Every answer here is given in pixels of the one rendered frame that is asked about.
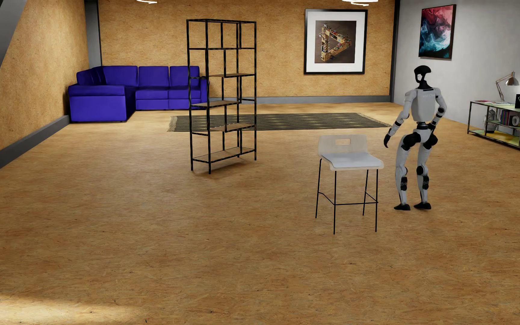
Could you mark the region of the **light gray stool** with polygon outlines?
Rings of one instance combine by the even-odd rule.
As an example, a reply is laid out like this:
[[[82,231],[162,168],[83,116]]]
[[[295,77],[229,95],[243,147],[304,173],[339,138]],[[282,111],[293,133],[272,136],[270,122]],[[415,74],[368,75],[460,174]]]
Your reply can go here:
[[[378,225],[378,192],[379,192],[379,170],[383,169],[384,163],[382,160],[372,156],[367,149],[367,137],[365,134],[351,134],[351,135],[322,135],[318,141],[318,155],[320,157],[317,197],[315,206],[315,217],[318,215],[318,202],[320,195],[323,195],[333,206],[333,233],[336,232],[336,206],[340,205],[362,205],[363,212],[365,206],[368,204],[375,205],[375,225],[374,231],[377,231]],[[334,195],[333,200],[320,191],[321,167],[322,161],[326,161],[330,170],[335,172],[334,177]],[[370,170],[376,170],[376,193],[371,196],[367,192],[368,175]],[[365,180],[365,194],[362,203],[336,203],[336,188],[337,188],[337,172],[339,171],[366,171]]]

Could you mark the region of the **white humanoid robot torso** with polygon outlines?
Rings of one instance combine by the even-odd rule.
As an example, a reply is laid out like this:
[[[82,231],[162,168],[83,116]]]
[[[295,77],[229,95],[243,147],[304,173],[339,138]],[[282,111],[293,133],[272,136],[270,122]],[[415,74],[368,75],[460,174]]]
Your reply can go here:
[[[430,117],[435,117],[438,109],[434,88],[429,90],[417,90],[416,98],[411,104],[411,113],[416,122],[427,122]]]

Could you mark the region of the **robot right leg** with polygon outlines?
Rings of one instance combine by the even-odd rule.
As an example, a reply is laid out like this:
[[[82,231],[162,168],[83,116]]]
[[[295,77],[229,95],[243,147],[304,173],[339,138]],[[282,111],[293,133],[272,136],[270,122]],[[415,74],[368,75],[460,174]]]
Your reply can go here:
[[[405,167],[405,163],[408,158],[411,147],[413,147],[415,144],[419,142],[421,142],[421,135],[417,132],[412,132],[411,134],[405,135],[401,138],[401,141],[397,148],[395,164],[395,183],[401,203],[394,207],[395,210],[411,210],[409,204],[407,203],[406,197],[408,169]]]

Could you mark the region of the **robot leg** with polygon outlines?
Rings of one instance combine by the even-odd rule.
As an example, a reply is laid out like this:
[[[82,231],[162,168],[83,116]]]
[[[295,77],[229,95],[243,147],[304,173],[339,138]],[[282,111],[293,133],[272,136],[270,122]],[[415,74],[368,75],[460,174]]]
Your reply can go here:
[[[428,202],[428,188],[429,188],[429,176],[428,176],[428,167],[426,166],[426,162],[429,157],[429,153],[431,148],[437,144],[437,137],[433,134],[433,131],[429,133],[429,137],[426,141],[424,141],[419,146],[418,156],[417,156],[417,183],[419,192],[421,195],[421,202],[417,203],[414,207],[417,209],[425,209],[430,210],[431,205]]]
[[[417,132],[412,132],[411,134],[405,135],[401,138],[401,141],[397,148],[395,164],[395,183],[401,203],[394,207],[395,210],[411,210],[409,204],[407,203],[406,197],[408,169],[405,167],[405,163],[408,158],[411,147],[413,147],[415,144],[419,142],[421,142],[421,135]]]

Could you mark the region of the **robot left leg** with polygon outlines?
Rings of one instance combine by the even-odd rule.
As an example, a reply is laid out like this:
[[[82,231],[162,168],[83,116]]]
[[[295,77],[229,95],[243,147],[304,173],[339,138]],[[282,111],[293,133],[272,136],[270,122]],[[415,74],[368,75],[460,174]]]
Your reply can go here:
[[[437,144],[437,137],[433,134],[433,131],[429,133],[429,137],[426,141],[424,141],[419,146],[418,156],[417,156],[417,183],[419,192],[421,195],[421,202],[417,203],[414,207],[417,209],[425,209],[430,210],[431,205],[428,202],[428,188],[429,188],[429,176],[428,176],[428,167],[426,166],[426,162],[429,157],[429,153],[431,148]]]

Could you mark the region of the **black robot head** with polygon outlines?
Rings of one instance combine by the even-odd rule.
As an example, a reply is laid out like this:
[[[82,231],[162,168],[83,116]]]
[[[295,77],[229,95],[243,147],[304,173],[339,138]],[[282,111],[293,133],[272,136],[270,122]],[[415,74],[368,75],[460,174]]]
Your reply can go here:
[[[417,89],[420,89],[420,90],[432,89],[432,87],[425,80],[426,74],[430,73],[430,72],[431,72],[431,69],[429,68],[429,66],[426,66],[426,65],[420,65],[415,68],[415,70],[414,70],[415,80],[418,83]]]

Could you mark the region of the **row of books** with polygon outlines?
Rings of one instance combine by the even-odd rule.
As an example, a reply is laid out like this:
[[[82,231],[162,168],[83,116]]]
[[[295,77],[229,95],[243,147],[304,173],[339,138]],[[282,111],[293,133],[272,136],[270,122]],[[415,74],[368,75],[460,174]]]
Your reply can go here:
[[[502,125],[517,127],[520,125],[520,115],[513,110],[501,109],[498,114],[499,121]]]

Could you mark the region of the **abstract red blue painting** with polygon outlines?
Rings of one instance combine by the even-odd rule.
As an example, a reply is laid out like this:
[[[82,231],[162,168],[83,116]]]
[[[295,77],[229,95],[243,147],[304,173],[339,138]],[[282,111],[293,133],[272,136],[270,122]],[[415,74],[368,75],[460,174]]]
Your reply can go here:
[[[419,57],[452,58],[456,8],[456,4],[451,4],[422,10]]]

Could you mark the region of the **dark striped rug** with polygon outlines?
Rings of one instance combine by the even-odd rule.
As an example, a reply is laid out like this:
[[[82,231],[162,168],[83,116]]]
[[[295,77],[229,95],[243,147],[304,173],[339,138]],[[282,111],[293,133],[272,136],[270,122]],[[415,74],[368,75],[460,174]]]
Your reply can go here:
[[[241,114],[239,122],[254,123],[253,114]],[[338,128],[383,128],[387,124],[360,113],[282,113],[257,114],[257,131],[289,129],[338,129]],[[206,115],[192,115],[192,130],[206,131]],[[222,127],[224,115],[210,115],[210,126]],[[168,131],[188,132],[189,116],[172,116]]]

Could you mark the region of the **black framed triangle picture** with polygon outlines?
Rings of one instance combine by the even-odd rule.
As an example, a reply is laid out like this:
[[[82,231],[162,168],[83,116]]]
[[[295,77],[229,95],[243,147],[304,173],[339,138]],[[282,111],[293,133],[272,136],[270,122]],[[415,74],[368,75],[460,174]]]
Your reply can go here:
[[[365,73],[367,10],[306,9],[306,75]]]

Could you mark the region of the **black metal shelving unit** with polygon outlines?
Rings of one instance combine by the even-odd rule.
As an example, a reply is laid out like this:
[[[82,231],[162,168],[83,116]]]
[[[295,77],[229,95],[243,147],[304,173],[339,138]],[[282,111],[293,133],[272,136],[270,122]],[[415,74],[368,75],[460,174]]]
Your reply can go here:
[[[191,46],[190,45],[190,23],[203,23],[205,25],[205,45],[204,46]],[[220,25],[220,46],[210,45],[209,30],[211,24]],[[253,26],[253,46],[248,46],[249,42],[244,44],[244,33],[243,26]],[[207,164],[208,174],[212,173],[212,164],[220,162],[226,159],[234,157],[240,157],[245,154],[254,153],[254,160],[257,160],[257,48],[258,48],[258,23],[256,21],[247,20],[222,20],[213,18],[196,18],[186,19],[186,41],[187,41],[187,68],[188,68],[188,109],[189,109],[189,133],[190,133],[190,169],[193,172],[194,162]],[[234,26],[235,41],[234,45],[224,45],[224,26],[227,26],[227,31],[232,31],[230,26]],[[192,76],[191,73],[191,51],[202,50],[204,51],[205,61],[205,74],[203,76]],[[240,71],[240,52],[244,50],[254,51],[254,72]],[[210,52],[222,51],[222,73],[210,74]],[[228,73],[227,66],[227,51],[235,51],[235,72]],[[243,78],[253,77],[254,78],[254,96],[252,98],[245,98],[243,94]],[[210,79],[220,78],[221,81],[221,97],[219,100],[210,99]],[[200,90],[200,94],[203,95],[201,103],[192,103],[192,87],[191,80],[198,79],[200,82],[200,88],[205,87],[205,94],[203,90]],[[236,82],[236,95],[233,100],[225,97],[225,79],[235,79]],[[254,121],[252,124],[240,121],[240,105],[243,102],[252,102],[254,105]],[[236,106],[236,122],[228,123],[228,106]],[[218,127],[211,127],[211,114],[212,108],[224,107],[224,123]],[[194,132],[192,127],[192,111],[193,109],[205,109],[206,110],[206,132]],[[243,145],[243,130],[251,129],[254,130],[254,145],[252,148],[244,147]],[[219,131],[222,134],[222,150],[212,152],[212,131]],[[229,132],[236,133],[236,146],[232,148],[226,148],[225,135]],[[201,135],[207,138],[207,153],[195,157],[193,151],[193,135]]]

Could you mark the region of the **blue sectional sofa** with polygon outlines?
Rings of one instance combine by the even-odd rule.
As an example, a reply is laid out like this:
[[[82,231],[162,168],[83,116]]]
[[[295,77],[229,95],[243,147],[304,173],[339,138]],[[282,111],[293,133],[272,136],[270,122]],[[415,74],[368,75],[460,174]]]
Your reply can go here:
[[[72,122],[126,122],[136,110],[183,110],[206,102],[198,66],[102,65],[68,87]]]

